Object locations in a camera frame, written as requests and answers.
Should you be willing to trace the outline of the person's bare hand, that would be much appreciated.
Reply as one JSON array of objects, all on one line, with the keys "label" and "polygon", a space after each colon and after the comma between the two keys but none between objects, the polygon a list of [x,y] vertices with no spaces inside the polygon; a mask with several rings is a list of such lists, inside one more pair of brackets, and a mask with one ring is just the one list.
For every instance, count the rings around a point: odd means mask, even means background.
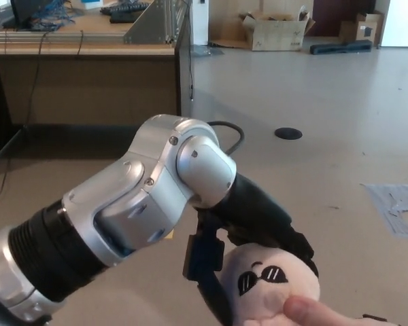
[{"label": "person's bare hand", "polygon": [[262,295],[241,299],[233,315],[236,325],[408,325],[408,303],[356,297],[336,306],[298,295]]}]

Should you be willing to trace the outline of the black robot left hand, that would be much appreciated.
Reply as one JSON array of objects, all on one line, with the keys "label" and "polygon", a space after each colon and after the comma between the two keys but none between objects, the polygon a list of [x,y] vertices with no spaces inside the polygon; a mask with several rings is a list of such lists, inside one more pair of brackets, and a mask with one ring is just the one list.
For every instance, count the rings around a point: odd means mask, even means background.
[{"label": "black robot left hand", "polygon": [[237,174],[221,202],[211,208],[198,208],[197,217],[197,231],[188,239],[183,275],[197,283],[201,297],[221,325],[233,325],[234,312],[216,276],[224,259],[224,243],[217,237],[219,229],[228,232],[234,245],[256,243],[281,248],[318,273],[314,250],[306,237],[292,227],[289,214],[241,174]]}]

